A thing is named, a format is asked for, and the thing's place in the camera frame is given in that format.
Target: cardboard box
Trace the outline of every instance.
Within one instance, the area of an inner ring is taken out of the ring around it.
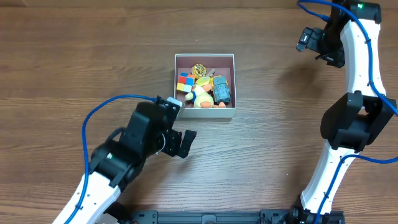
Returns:
[[[228,81],[231,90],[231,102],[226,108],[192,108],[193,105],[185,102],[185,94],[177,91],[178,76],[181,73],[191,73],[192,67],[200,63],[207,70],[216,68],[215,75],[222,75]],[[233,54],[176,54],[174,71],[174,97],[186,103],[181,115],[182,118],[232,118],[236,111],[236,85],[235,85],[235,61]]]

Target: toy vehicle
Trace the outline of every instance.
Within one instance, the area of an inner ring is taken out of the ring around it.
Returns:
[[[221,75],[215,76],[211,82],[213,86],[214,101],[216,104],[221,102],[229,103],[231,101],[231,92],[228,88],[228,82]]]

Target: box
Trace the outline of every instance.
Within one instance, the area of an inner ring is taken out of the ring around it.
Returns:
[[[195,64],[202,64],[208,71],[216,68],[215,75],[222,75],[228,81],[231,90],[231,102],[226,108],[192,108],[185,102],[184,92],[177,91],[178,76],[181,73],[191,73]],[[236,111],[235,61],[233,54],[176,54],[174,71],[174,97],[186,103],[182,118],[232,118]]]

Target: wooden table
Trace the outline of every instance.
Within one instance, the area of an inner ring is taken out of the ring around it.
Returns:
[[[398,98],[398,11],[383,11],[384,86]],[[130,209],[289,208],[319,159],[323,113],[345,92],[345,70],[295,50],[300,9],[0,9],[0,223],[51,223],[83,174],[81,124],[118,94],[169,96],[176,53],[234,53],[231,121],[189,119],[186,159],[152,156],[120,201]],[[127,125],[137,100],[88,124],[90,152]],[[393,118],[363,155],[398,155]],[[398,222],[398,164],[355,161],[335,197],[347,223]]]

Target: colorful cube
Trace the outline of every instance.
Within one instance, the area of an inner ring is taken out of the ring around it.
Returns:
[[[178,76],[177,90],[184,91],[185,93],[190,93],[192,91],[192,86],[195,82],[195,76],[192,74],[181,73]]]

